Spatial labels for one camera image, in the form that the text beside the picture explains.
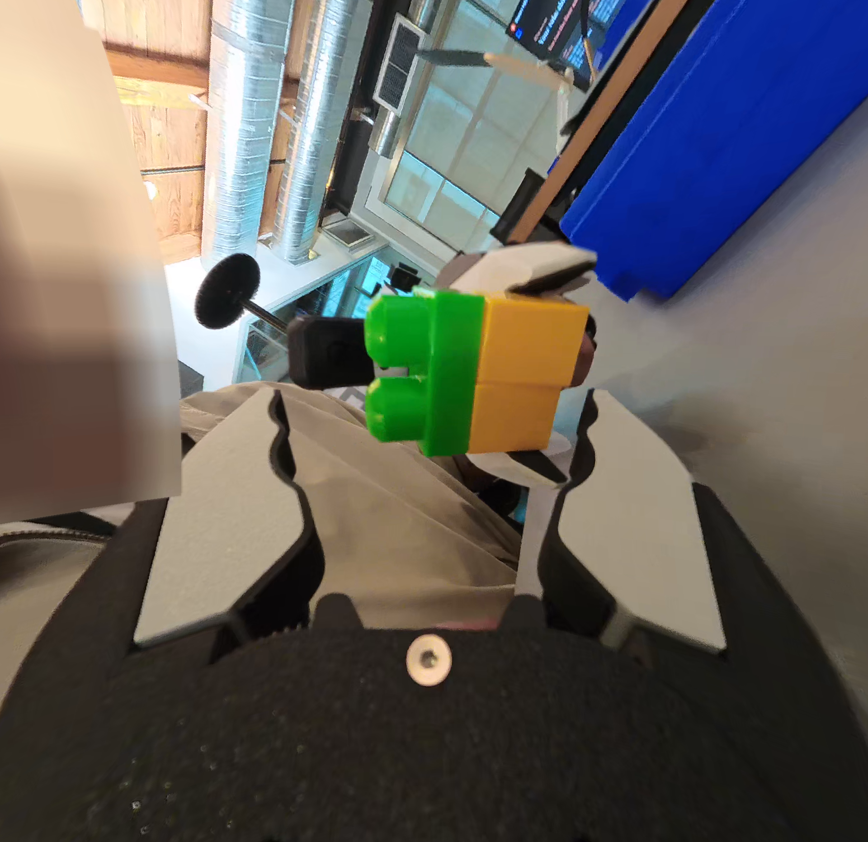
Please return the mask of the large display screen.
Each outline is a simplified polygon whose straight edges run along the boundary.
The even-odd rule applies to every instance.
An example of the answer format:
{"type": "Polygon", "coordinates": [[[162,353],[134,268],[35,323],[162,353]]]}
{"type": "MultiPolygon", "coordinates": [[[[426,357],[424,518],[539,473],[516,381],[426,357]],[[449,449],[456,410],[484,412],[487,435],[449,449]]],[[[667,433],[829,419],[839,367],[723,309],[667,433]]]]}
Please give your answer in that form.
{"type": "Polygon", "coordinates": [[[588,88],[596,54],[626,0],[520,0],[505,29],[509,38],[555,70],[571,69],[588,88]]]}

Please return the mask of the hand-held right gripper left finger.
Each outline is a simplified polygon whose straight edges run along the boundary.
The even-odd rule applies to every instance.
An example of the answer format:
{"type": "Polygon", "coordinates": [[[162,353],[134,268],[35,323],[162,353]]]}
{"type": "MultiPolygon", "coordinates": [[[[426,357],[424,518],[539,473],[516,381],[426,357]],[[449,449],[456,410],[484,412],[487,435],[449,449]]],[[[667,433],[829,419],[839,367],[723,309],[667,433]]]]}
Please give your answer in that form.
{"type": "Polygon", "coordinates": [[[207,629],[243,643],[305,628],[325,560],[281,394],[259,390],[190,450],[134,632],[153,648],[207,629]]]}

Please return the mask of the blue plastic bin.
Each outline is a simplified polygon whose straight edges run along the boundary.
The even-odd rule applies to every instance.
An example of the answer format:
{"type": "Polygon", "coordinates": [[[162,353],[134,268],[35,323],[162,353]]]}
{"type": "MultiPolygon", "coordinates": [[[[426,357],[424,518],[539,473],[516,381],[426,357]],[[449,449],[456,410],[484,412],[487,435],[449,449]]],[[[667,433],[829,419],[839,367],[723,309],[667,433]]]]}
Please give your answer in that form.
{"type": "Polygon", "coordinates": [[[867,0],[715,0],[561,220],[670,298],[867,95],[867,0]]]}

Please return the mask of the yellow toy block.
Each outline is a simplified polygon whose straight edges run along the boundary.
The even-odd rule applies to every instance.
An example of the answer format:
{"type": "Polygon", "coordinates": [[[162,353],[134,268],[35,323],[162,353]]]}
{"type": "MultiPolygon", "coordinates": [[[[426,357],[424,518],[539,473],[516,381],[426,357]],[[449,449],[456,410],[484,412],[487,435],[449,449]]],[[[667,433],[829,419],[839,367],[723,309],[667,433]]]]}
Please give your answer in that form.
{"type": "Polygon", "coordinates": [[[466,453],[545,450],[560,394],[558,387],[478,383],[466,453]]]}
{"type": "Polygon", "coordinates": [[[477,382],[567,388],[589,315],[560,298],[486,297],[477,382]]]}

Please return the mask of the silver ventilation duct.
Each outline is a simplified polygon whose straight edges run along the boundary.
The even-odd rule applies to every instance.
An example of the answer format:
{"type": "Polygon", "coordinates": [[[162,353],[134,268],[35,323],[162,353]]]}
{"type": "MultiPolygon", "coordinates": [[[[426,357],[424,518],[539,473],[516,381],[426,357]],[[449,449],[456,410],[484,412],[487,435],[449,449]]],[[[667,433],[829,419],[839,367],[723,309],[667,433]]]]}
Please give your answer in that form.
{"type": "Polygon", "coordinates": [[[358,58],[353,21],[362,0],[313,0],[270,249],[289,265],[309,260],[358,58]]]}
{"type": "Polygon", "coordinates": [[[254,254],[295,0],[212,0],[201,263],[254,254]]]}

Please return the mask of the person's left hand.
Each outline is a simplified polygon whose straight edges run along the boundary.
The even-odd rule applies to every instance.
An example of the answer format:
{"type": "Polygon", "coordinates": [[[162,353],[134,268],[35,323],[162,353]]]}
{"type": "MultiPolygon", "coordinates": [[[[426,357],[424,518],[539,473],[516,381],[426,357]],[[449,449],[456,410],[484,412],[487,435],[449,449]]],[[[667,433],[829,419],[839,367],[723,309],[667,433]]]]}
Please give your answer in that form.
{"type": "Polygon", "coordinates": [[[580,351],[577,355],[575,368],[570,380],[570,389],[584,384],[590,374],[597,348],[596,334],[597,325],[593,315],[589,314],[582,337],[580,351]]]}

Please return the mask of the green double toy block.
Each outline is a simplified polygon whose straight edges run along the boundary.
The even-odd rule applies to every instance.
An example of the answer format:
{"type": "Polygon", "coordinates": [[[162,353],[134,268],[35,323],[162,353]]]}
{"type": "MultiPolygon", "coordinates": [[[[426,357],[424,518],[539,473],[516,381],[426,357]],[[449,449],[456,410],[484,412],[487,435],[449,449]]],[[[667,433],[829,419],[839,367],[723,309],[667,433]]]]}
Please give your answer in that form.
{"type": "Polygon", "coordinates": [[[427,457],[468,452],[484,308],[483,296],[451,291],[386,295],[370,305],[369,357],[407,372],[367,386],[367,429],[379,442],[415,442],[427,457]]]}

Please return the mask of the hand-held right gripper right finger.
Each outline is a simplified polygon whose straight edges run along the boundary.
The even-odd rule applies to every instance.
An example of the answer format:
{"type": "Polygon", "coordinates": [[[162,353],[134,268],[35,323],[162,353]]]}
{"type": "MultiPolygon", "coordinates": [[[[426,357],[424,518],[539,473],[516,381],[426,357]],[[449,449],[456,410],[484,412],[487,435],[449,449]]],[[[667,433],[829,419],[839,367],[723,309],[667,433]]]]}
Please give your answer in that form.
{"type": "Polygon", "coordinates": [[[601,389],[585,397],[537,578],[552,629],[613,649],[637,629],[708,653],[726,649],[693,478],[601,389]]]}

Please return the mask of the wooden shelf board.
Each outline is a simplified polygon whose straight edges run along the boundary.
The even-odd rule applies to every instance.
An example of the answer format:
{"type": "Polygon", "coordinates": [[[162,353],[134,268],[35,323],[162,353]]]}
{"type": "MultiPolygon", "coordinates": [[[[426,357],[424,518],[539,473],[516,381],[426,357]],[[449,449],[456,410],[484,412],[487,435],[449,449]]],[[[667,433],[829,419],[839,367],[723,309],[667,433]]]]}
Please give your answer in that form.
{"type": "Polygon", "coordinates": [[[602,80],[592,87],[578,113],[578,125],[542,185],[522,206],[518,206],[519,193],[514,194],[491,229],[492,238],[504,245],[528,240],[688,2],[651,1],[625,45],[607,66],[602,80]]]}

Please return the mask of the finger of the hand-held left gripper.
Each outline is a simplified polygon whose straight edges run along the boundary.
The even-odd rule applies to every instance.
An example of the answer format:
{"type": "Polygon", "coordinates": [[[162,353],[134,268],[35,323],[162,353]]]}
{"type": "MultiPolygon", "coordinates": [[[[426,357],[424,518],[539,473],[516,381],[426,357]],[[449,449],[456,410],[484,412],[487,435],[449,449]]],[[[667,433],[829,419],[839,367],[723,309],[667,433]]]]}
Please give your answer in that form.
{"type": "Polygon", "coordinates": [[[500,246],[455,259],[455,291],[562,298],[590,280],[598,256],[560,241],[500,246]]]}
{"type": "Polygon", "coordinates": [[[543,450],[475,454],[475,467],[525,488],[563,486],[568,477],[553,457],[570,455],[570,443],[549,443],[543,450]]]}

